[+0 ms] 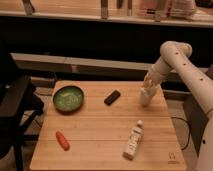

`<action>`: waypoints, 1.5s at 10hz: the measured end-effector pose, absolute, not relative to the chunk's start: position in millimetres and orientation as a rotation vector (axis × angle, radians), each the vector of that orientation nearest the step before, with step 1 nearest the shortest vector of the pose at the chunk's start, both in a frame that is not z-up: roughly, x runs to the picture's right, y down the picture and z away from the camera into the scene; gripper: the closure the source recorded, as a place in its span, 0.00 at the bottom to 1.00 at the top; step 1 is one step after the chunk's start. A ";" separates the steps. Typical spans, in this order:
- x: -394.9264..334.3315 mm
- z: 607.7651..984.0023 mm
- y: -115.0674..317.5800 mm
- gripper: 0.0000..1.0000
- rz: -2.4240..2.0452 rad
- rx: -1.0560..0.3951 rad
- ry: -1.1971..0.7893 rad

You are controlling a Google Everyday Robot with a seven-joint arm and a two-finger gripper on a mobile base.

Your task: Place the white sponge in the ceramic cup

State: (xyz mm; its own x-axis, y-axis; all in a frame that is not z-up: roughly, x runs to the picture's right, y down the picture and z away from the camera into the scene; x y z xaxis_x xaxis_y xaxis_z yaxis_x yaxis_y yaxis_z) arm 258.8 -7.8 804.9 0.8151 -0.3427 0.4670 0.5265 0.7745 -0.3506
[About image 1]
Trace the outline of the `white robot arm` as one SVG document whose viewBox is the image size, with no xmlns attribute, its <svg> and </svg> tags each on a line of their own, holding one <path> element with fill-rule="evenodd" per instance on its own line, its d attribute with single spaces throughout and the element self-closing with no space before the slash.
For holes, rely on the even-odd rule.
<svg viewBox="0 0 213 171">
<path fill-rule="evenodd" d="M 144 77 L 141 103 L 148 106 L 160 85 L 175 70 L 202 108 L 209 121 L 205 127 L 196 171 L 213 171 L 213 80 L 189 61 L 192 47 L 188 43 L 166 41 L 160 47 L 160 57 Z"/>
</svg>

